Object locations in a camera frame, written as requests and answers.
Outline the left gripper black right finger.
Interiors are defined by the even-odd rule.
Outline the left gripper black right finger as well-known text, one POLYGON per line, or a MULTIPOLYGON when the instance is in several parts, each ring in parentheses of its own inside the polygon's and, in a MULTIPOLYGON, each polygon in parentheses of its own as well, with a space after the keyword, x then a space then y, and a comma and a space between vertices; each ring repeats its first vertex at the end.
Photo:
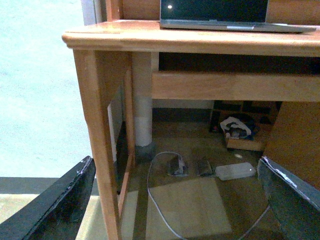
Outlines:
POLYGON ((266 156, 258 178, 271 211, 287 240, 320 238, 320 191, 266 156))

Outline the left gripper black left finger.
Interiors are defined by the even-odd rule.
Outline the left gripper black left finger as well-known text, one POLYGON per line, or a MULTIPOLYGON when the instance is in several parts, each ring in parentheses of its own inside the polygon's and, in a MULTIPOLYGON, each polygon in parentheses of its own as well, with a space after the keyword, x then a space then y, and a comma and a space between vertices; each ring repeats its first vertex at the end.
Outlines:
POLYGON ((2 240, 74 240, 96 175, 86 156, 34 200, 0 225, 2 240))

